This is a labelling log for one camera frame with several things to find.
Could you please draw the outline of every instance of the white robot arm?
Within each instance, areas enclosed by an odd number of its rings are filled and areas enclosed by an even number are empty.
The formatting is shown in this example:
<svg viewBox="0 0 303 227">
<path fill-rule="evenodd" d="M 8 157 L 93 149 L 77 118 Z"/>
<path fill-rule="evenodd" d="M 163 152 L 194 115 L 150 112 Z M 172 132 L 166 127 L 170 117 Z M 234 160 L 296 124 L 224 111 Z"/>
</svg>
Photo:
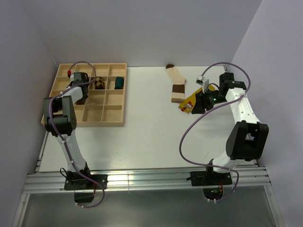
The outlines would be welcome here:
<svg viewBox="0 0 303 227">
<path fill-rule="evenodd" d="M 202 81 L 208 84 L 208 80 L 201 77 L 196 82 L 203 85 Z M 211 160 L 212 165 L 232 169 L 243 162 L 259 159 L 262 155 L 269 129 L 255 116 L 245 90 L 244 82 L 235 81 L 233 73 L 225 72 L 220 76 L 218 90 L 204 88 L 196 94 L 197 104 L 192 110 L 193 114 L 204 114 L 205 110 L 212 109 L 215 104 L 231 102 L 244 95 L 240 101 L 230 105 L 235 126 L 226 142 L 226 150 Z M 212 172 L 228 173 L 229 170 L 214 167 Z"/>
<path fill-rule="evenodd" d="M 234 88 L 234 89 L 228 89 L 226 94 L 226 101 L 230 102 L 237 98 L 239 98 L 241 95 L 243 95 L 245 90 L 243 88 Z M 232 115 L 235 120 L 235 124 L 237 122 L 246 122 L 249 124 L 257 125 L 260 120 L 255 116 L 255 113 L 253 112 L 250 102 L 247 98 L 247 95 L 245 95 L 240 101 L 233 103 L 230 105 L 232 109 Z M 232 160 L 231 157 L 227 155 L 227 152 L 223 152 L 219 157 L 215 158 L 213 160 L 213 165 L 215 166 L 223 166 L 227 167 L 229 169 L 235 168 L 237 165 L 242 164 L 246 162 L 245 159 L 235 159 Z M 214 171 L 217 173 L 228 173 L 229 170 L 217 168 L 214 167 Z"/>
</svg>

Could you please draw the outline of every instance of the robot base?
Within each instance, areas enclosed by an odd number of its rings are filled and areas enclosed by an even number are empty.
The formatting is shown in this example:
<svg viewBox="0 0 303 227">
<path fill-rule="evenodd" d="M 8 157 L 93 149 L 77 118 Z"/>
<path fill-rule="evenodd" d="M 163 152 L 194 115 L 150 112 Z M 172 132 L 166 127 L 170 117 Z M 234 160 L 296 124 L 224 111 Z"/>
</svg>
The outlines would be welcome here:
<svg viewBox="0 0 303 227">
<path fill-rule="evenodd" d="M 90 175 L 90 179 L 98 182 L 103 189 L 107 187 L 107 175 L 106 174 L 96 174 Z M 65 182 L 64 190 L 65 191 L 76 191 L 76 190 L 94 190 L 95 185 L 93 183 L 89 184 L 86 188 L 80 188 L 76 183 L 73 182 Z"/>
<path fill-rule="evenodd" d="M 206 171 L 192 171 L 190 177 L 186 180 L 191 181 L 191 186 L 218 186 L 232 184 L 232 176 L 230 173 L 217 173 L 213 167 L 207 167 Z"/>
</svg>

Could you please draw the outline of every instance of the yellow object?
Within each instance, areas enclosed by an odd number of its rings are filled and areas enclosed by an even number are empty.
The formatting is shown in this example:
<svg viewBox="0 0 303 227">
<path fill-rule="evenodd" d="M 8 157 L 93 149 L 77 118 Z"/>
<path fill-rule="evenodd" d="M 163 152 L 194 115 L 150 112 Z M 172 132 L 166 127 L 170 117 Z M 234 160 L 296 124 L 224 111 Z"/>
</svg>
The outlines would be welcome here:
<svg viewBox="0 0 303 227">
<path fill-rule="evenodd" d="M 208 89 L 211 91 L 215 90 L 212 85 L 210 85 Z M 186 98 L 184 102 L 179 105 L 179 109 L 185 113 L 190 113 L 196 104 L 196 93 L 199 93 L 200 91 L 202 91 L 202 87 L 195 91 L 190 97 Z"/>
</svg>

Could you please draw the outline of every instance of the purple cable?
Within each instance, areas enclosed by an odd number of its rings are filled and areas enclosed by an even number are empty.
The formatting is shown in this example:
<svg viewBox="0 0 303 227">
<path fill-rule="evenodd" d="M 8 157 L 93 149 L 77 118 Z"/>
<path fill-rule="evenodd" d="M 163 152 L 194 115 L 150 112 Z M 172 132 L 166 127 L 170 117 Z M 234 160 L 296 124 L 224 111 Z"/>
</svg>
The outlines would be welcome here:
<svg viewBox="0 0 303 227">
<path fill-rule="evenodd" d="M 90 179 L 89 177 L 87 177 L 87 176 L 83 175 L 82 173 L 80 173 L 80 171 L 77 169 L 77 167 L 76 167 L 76 165 L 75 165 L 75 163 L 74 163 L 74 161 L 73 161 L 73 159 L 72 159 L 71 151 L 70 151 L 70 149 L 69 149 L 69 147 L 68 147 L 68 145 L 67 145 L 67 143 L 66 143 L 66 139 L 59 133 L 59 131 L 58 131 L 56 125 L 55 125 L 54 122 L 53 122 L 53 105 L 52 105 L 52 104 L 53 104 L 53 101 L 54 101 L 56 98 L 58 98 L 58 97 L 64 95 L 67 91 L 69 91 L 70 89 L 72 89 L 72 88 L 74 88 L 74 87 L 78 87 L 78 86 L 82 86 L 82 85 L 87 85 L 87 84 L 90 84 L 90 83 L 94 82 L 94 80 L 95 80 L 96 77 L 97 77 L 97 72 L 96 72 L 95 67 L 92 66 L 91 64 L 89 64 L 89 63 L 86 62 L 86 61 L 78 61 L 78 62 L 74 63 L 74 64 L 70 67 L 69 70 L 71 70 L 71 69 L 74 67 L 74 65 L 76 65 L 76 64 L 78 64 L 78 63 L 86 63 L 86 64 L 88 64 L 88 65 L 93 69 L 93 71 L 94 71 L 94 73 L 95 73 L 95 77 L 94 77 L 92 80 L 90 80 L 89 82 L 77 84 L 77 85 L 75 85 L 75 86 L 72 86 L 72 87 L 70 87 L 70 88 L 67 88 L 67 89 L 66 89 L 65 91 L 63 91 L 61 94 L 52 97 L 52 99 L 51 99 L 51 101 L 50 101 L 50 103 L 49 103 L 48 111 L 49 111 L 49 116 L 50 116 L 50 122 L 51 122 L 51 124 L 52 124 L 52 126 L 53 126 L 53 129 L 54 129 L 54 131 L 57 133 L 57 135 L 62 139 L 62 141 L 64 142 L 64 146 L 65 146 L 67 155 L 68 155 L 68 157 L 69 157 L 69 159 L 70 159 L 70 161 L 71 161 L 72 166 L 73 166 L 74 169 L 76 170 L 76 172 L 77 172 L 80 176 L 82 176 L 83 178 L 85 178 L 85 179 L 87 179 L 87 180 L 89 180 L 89 181 L 95 183 L 96 185 L 98 185 L 98 186 L 101 188 L 102 192 L 103 192 L 103 196 L 102 196 L 101 200 L 100 200 L 98 203 L 94 204 L 94 205 L 91 205 L 91 206 L 82 206 L 82 205 L 80 205 L 80 204 L 77 204 L 78 206 L 80 206 L 80 207 L 82 207 L 82 208 L 93 208 L 93 207 L 98 206 L 98 205 L 99 205 L 100 203 L 102 203 L 102 201 L 104 200 L 104 197 L 105 197 L 104 188 L 103 188 L 102 185 L 100 185 L 98 182 L 96 182 L 96 181 L 94 181 L 93 179 Z"/>
<path fill-rule="evenodd" d="M 235 64 L 232 64 L 232 63 L 229 63 L 229 62 L 217 62 L 217 63 L 212 64 L 211 66 L 209 66 L 207 69 L 205 69 L 205 71 L 202 73 L 202 76 L 204 76 L 204 74 L 205 74 L 211 67 L 213 67 L 213 66 L 215 66 L 215 65 L 219 65 L 219 64 L 232 65 L 232 66 L 234 66 L 234 67 L 240 69 L 240 70 L 245 74 L 245 76 L 247 77 L 247 80 L 248 80 L 248 87 L 247 87 L 246 91 L 244 92 L 244 93 L 246 94 L 246 93 L 248 92 L 248 90 L 250 89 L 250 85 L 251 85 L 250 77 L 249 77 L 249 75 L 244 71 L 244 69 L 242 69 L 242 68 L 241 68 L 240 66 L 238 66 L 238 65 L 235 65 Z M 204 113 L 203 115 L 201 115 L 200 117 L 198 117 L 198 119 L 195 120 L 195 121 L 189 126 L 189 128 L 185 131 L 185 133 L 183 134 L 183 136 L 182 136 L 182 138 L 181 138 L 180 144 L 179 144 L 179 153 L 180 153 L 181 157 L 182 157 L 185 161 L 187 161 L 187 162 L 189 162 L 189 163 L 191 163 L 191 164 L 197 165 L 197 166 L 205 166 L 205 167 L 208 166 L 208 167 L 216 167 L 216 168 L 226 169 L 226 170 L 232 171 L 232 172 L 234 172 L 234 173 L 237 174 L 237 180 L 236 180 L 235 185 L 233 186 L 232 190 L 231 190 L 226 196 L 224 196 L 223 198 L 221 198 L 221 199 L 219 199 L 219 200 L 216 200 L 217 202 L 218 202 L 218 201 L 223 201 L 223 200 L 225 200 L 227 197 L 229 197 L 229 196 L 235 191 L 235 189 L 236 189 L 236 187 L 237 187 L 237 185 L 238 185 L 238 182 L 239 182 L 239 173 L 238 173 L 238 171 L 233 170 L 233 169 L 230 169 L 230 168 L 227 168 L 227 167 L 224 167 L 224 166 L 216 166 L 216 165 L 211 165 L 211 164 L 202 164 L 202 163 L 190 161 L 190 160 L 188 160 L 187 158 L 185 158 L 184 155 L 182 154 L 182 149 L 181 149 L 181 148 L 182 148 L 182 143 L 183 143 L 184 138 L 185 138 L 186 135 L 188 134 L 188 132 L 189 132 L 189 131 L 195 126 L 195 124 L 197 124 L 202 118 L 204 118 L 206 115 L 210 114 L 212 111 L 215 111 L 215 110 L 217 110 L 217 109 L 219 109 L 219 108 L 221 108 L 221 107 L 223 107 L 223 106 L 227 106 L 227 105 L 229 105 L 229 104 L 238 102 L 238 101 L 241 100 L 243 97 L 244 97 L 244 95 L 241 95 L 239 98 L 237 98 L 237 99 L 235 99 L 235 100 L 233 100 L 233 101 L 230 101 L 230 102 L 221 104 L 221 105 L 219 105 L 219 106 L 216 106 L 216 107 L 214 107 L 213 109 L 211 109 L 211 110 L 207 111 L 206 113 Z"/>
</svg>

